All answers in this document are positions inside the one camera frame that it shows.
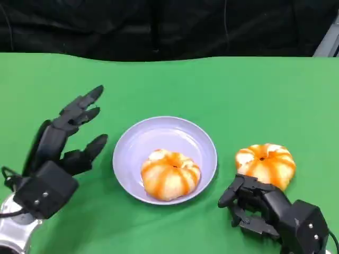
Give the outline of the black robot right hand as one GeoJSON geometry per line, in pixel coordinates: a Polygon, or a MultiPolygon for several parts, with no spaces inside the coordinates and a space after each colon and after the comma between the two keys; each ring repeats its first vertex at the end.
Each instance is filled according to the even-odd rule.
{"type": "Polygon", "coordinates": [[[239,226],[244,233],[280,242],[278,224],[291,202],[280,188],[236,174],[220,197],[218,207],[228,208],[232,227],[239,226]]]}

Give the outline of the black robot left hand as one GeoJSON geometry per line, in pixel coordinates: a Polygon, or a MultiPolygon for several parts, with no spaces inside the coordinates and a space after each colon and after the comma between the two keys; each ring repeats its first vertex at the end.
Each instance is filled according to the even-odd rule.
{"type": "Polygon", "coordinates": [[[31,176],[47,161],[53,161],[68,174],[75,176],[92,169],[92,163],[101,153],[108,140],[101,134],[91,141],[84,150],[73,150],[62,154],[68,138],[78,132],[79,127],[93,120],[100,108],[87,108],[102,95],[104,87],[95,87],[86,95],[78,96],[53,120],[46,120],[39,128],[26,159],[24,177],[31,176]]]}

